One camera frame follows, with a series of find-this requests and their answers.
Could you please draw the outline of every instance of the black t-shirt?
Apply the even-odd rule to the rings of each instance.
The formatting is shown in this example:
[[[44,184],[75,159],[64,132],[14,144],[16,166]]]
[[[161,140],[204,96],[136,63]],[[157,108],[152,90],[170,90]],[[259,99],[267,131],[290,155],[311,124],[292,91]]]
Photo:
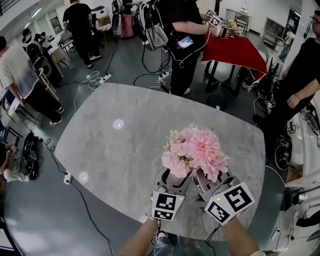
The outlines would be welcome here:
[[[83,35],[90,32],[90,26],[88,22],[88,15],[91,13],[91,9],[84,3],[76,3],[71,5],[65,10],[63,15],[63,21],[69,21],[70,30],[72,35]]]
[[[124,10],[121,12],[121,14],[127,14],[130,15],[131,14],[131,8],[132,5],[127,5],[132,3],[132,0],[122,0],[123,6],[124,6]]]
[[[320,44],[314,38],[308,38],[302,45],[298,55],[283,83],[288,96],[296,94],[314,79],[320,83]]]
[[[163,22],[165,33],[168,35],[175,31],[172,23],[193,22],[202,25],[201,15],[195,0],[161,0],[159,1],[159,12]],[[175,32],[179,38],[183,39],[190,36],[193,40],[193,50],[197,50],[204,45],[205,37],[203,34],[188,34]]]

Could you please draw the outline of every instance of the jeans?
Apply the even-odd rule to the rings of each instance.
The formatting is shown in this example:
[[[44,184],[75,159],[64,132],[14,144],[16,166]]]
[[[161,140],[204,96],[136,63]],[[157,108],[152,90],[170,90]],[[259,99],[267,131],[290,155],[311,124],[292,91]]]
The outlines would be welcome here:
[[[180,249],[180,252],[174,254],[174,246],[170,240],[166,237],[160,238],[156,241],[154,256],[205,256],[198,243],[191,239],[178,237],[178,244],[177,249]]]

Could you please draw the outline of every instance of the black pants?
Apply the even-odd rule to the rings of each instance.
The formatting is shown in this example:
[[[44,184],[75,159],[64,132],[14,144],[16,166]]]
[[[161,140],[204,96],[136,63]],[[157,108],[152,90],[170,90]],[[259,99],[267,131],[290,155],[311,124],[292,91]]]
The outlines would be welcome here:
[[[35,110],[49,118],[53,123],[61,120],[61,115],[56,112],[61,108],[61,104],[46,91],[45,87],[40,83],[36,83],[32,92],[25,101]]]
[[[183,64],[172,59],[171,94],[183,96],[194,78],[200,51],[192,54]]]
[[[264,119],[262,131],[268,150],[272,150],[276,145],[277,139],[285,129],[287,122],[299,113],[313,98],[313,96],[300,100],[295,108],[288,106],[288,99],[293,93],[290,93],[283,84],[281,87],[275,106],[271,113]]]
[[[83,59],[85,65],[90,65],[91,60],[89,58],[88,52],[93,52],[93,56],[99,56],[100,52],[97,47],[96,41],[90,33],[85,33],[79,36],[73,36],[73,42],[78,50],[80,58]]]
[[[320,224],[320,210],[317,211],[314,215],[312,215],[310,218],[300,218],[296,222],[296,225],[299,227],[311,227],[314,225]]]

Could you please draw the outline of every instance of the window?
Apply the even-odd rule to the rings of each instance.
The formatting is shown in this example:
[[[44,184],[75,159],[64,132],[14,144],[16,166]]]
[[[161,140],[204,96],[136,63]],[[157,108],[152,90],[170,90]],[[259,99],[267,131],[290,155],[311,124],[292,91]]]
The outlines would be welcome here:
[[[56,35],[58,35],[60,32],[62,32],[62,28],[61,28],[60,22],[58,20],[56,11],[53,10],[53,11],[49,12],[48,16],[49,16],[51,25],[53,27],[54,33]]]

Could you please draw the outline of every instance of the table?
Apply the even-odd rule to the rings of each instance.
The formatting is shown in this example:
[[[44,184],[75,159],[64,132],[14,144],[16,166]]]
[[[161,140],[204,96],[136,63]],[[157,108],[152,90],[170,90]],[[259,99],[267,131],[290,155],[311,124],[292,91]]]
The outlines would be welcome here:
[[[150,213],[155,175],[170,130],[189,124],[215,128],[228,168],[245,181],[256,203],[240,217],[248,227],[257,209],[265,173],[261,130],[201,103],[130,85],[104,83],[81,105],[55,150],[61,164],[96,197],[139,221]],[[218,223],[200,209],[191,181],[174,221],[161,229],[205,240]],[[222,240],[217,232],[214,240]]]
[[[251,69],[251,73],[255,80],[261,79],[267,73],[267,65],[259,54],[258,50],[253,46],[246,37],[236,36],[234,38],[223,39],[210,36],[208,43],[203,50],[203,62],[208,62],[205,73],[209,73],[212,61],[214,66],[210,74],[206,91],[211,91],[217,87],[220,82],[214,78],[218,62],[233,64],[229,78],[222,83],[233,96],[237,97],[245,75],[245,70],[241,70],[235,90],[230,87],[230,81],[235,71],[235,65]]]

